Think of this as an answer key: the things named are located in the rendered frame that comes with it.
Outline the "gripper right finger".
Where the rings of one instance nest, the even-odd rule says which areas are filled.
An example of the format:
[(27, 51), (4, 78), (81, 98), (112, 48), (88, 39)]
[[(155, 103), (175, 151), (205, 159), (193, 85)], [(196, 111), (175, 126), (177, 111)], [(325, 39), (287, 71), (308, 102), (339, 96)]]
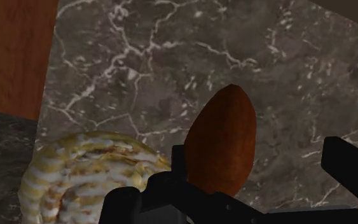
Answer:
[(321, 167), (358, 198), (358, 148), (340, 137), (324, 138)]

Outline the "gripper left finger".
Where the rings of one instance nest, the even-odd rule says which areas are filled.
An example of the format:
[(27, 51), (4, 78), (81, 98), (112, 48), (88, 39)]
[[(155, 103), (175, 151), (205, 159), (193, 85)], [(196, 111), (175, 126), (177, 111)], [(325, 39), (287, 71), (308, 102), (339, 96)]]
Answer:
[(263, 213), (224, 193), (209, 194), (186, 180), (185, 147), (172, 147), (172, 168), (148, 179), (146, 189), (121, 187), (110, 191), (99, 224), (257, 224)]

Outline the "brown egg-shaped wooden object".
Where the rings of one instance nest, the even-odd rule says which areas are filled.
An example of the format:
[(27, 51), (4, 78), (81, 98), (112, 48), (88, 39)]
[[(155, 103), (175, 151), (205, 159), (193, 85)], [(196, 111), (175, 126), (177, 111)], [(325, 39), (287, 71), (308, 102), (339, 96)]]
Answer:
[(240, 86), (217, 91), (184, 141), (188, 182), (207, 193), (235, 196), (252, 170), (256, 127), (254, 107)]

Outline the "iced cinnamon roll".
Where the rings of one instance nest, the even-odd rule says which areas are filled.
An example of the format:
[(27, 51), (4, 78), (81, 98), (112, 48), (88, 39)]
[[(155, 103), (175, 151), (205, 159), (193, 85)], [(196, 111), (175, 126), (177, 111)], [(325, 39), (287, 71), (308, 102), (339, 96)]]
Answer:
[(36, 150), (18, 191), (21, 224), (98, 224), (104, 197), (170, 170), (146, 144), (108, 131), (78, 132)]

